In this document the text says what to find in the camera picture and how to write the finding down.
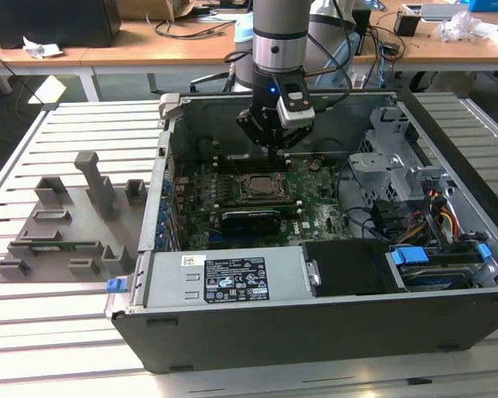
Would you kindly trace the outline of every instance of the white paper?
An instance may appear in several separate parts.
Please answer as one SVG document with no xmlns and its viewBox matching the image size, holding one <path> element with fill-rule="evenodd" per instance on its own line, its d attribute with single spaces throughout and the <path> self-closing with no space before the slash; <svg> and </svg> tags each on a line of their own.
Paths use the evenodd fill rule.
<svg viewBox="0 0 498 398">
<path fill-rule="evenodd" d="M 41 60 L 47 56 L 59 56 L 63 53 L 57 44 L 37 44 L 24 39 L 24 47 L 22 48 L 29 56 Z"/>
</svg>

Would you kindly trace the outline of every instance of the blue latch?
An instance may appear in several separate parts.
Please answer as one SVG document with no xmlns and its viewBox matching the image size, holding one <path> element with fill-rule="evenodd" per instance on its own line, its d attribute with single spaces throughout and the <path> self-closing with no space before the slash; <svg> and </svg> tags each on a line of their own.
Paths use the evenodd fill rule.
<svg viewBox="0 0 498 398">
<path fill-rule="evenodd" d="M 426 251 L 420 246 L 401 246 L 391 252 L 396 265 L 429 263 Z"/>
<path fill-rule="evenodd" d="M 491 249 L 489 249 L 489 246 L 487 246 L 487 244 L 480 243 L 477 246 L 477 249 L 478 249 L 478 253 L 480 253 L 481 258 L 484 261 L 488 261 L 491 259 L 491 257 L 492 257 Z"/>
<path fill-rule="evenodd" d="M 105 290 L 107 290 L 107 293 L 125 293 L 127 292 L 125 285 L 126 279 L 109 279 L 105 286 Z"/>
</svg>

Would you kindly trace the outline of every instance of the computer case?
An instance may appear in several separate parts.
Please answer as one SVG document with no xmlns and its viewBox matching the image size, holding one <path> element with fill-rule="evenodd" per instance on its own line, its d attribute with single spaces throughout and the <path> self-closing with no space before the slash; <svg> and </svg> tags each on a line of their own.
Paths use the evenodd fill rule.
<svg viewBox="0 0 498 398">
<path fill-rule="evenodd" d="M 22 37 L 61 47 L 107 47 L 120 29 L 115 0 L 0 0 L 0 47 Z"/>
</svg>

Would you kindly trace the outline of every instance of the power supply label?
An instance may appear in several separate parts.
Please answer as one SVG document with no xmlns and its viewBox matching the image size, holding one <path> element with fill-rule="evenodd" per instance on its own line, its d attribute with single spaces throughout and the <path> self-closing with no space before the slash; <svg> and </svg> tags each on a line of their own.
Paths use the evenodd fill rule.
<svg viewBox="0 0 498 398">
<path fill-rule="evenodd" d="M 204 298 L 209 304 L 269 300 L 263 257 L 205 261 Z"/>
</svg>

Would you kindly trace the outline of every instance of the metal bracket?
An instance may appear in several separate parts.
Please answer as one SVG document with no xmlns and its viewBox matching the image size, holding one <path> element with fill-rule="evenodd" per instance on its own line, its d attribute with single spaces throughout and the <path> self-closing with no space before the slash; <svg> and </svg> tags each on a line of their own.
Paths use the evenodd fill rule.
<svg viewBox="0 0 498 398">
<path fill-rule="evenodd" d="M 179 108 L 181 94 L 170 93 L 160 97 L 159 112 L 161 119 L 177 118 L 183 115 L 183 110 Z"/>
</svg>

